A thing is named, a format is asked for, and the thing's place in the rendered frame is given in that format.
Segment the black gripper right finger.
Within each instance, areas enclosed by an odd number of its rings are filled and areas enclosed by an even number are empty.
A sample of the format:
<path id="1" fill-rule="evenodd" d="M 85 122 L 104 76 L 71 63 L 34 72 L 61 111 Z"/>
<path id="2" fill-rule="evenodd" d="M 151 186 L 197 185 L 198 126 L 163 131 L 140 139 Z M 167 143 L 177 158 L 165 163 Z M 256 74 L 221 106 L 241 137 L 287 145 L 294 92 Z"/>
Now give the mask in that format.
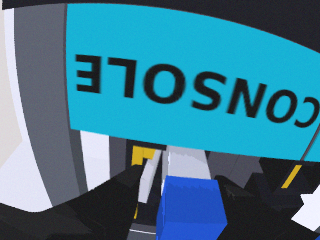
<path id="1" fill-rule="evenodd" d="M 269 207 L 224 175 L 215 179 L 227 217 L 227 227 L 216 240 L 316 240 L 320 236 L 319 232 Z"/>

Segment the blue cable plug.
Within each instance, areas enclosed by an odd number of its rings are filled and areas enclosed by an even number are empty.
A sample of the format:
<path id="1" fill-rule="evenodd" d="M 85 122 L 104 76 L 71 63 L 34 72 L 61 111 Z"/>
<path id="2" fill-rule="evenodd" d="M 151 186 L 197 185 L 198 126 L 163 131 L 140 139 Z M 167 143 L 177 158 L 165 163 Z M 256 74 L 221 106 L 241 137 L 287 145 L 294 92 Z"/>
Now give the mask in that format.
<path id="1" fill-rule="evenodd" d="M 145 148 L 139 201 L 147 203 L 161 149 Z M 149 160 L 152 159 L 152 160 Z M 227 227 L 217 180 L 201 149 L 168 145 L 161 159 L 161 197 L 156 240 L 216 240 Z"/>

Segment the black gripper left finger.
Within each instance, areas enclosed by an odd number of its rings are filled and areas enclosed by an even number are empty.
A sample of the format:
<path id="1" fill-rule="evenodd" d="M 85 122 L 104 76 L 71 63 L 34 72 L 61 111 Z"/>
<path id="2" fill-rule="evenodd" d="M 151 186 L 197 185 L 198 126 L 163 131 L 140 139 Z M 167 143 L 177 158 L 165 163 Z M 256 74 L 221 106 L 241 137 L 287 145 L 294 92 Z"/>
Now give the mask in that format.
<path id="1" fill-rule="evenodd" d="M 131 165 L 75 199 L 40 212 L 0 203 L 0 240 L 127 240 L 143 165 Z"/>

